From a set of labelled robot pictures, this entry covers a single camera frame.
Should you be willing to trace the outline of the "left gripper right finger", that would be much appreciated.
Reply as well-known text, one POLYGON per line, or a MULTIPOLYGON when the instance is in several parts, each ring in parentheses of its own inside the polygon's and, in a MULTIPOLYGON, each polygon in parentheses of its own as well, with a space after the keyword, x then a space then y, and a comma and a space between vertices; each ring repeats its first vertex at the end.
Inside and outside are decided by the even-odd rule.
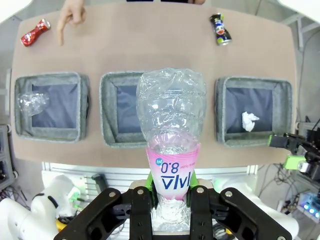
POLYGON ((238 240, 291 240, 288 230, 233 187, 220 193, 193 174, 188 190, 189 240, 213 240, 213 223, 228 229, 238 240))

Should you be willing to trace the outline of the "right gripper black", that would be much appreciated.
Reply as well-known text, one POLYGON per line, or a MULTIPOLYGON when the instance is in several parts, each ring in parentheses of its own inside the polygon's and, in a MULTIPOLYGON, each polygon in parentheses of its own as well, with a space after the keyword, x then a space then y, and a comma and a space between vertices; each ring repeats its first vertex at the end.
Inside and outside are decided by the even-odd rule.
MULTIPOLYGON (((307 131, 308 147, 306 159, 301 155, 288 155, 284 163, 287 170, 297 170, 307 175, 320 174, 320 129, 307 131)), ((297 150, 299 145, 304 142, 304 137, 295 134, 270 135, 268 146, 282 148, 286 150, 297 150)))

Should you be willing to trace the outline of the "person's right hand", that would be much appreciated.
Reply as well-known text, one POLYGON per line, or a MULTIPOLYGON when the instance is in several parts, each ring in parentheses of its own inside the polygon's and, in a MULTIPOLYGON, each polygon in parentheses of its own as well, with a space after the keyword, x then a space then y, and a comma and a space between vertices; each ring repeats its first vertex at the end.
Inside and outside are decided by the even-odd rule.
POLYGON ((56 33, 58 44, 64 44, 64 29, 67 23, 74 26, 82 24, 86 19, 84 0, 66 0, 61 8, 57 21, 56 33))

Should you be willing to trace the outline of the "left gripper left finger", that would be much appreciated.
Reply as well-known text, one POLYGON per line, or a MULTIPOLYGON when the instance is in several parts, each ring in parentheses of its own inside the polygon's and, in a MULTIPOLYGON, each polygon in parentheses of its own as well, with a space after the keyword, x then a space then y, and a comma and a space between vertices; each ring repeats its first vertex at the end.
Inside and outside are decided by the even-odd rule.
POLYGON ((103 190, 54 238, 56 240, 106 240, 129 219, 130 240, 153 240, 151 209, 157 193, 150 174, 146 181, 125 193, 115 188, 103 190))

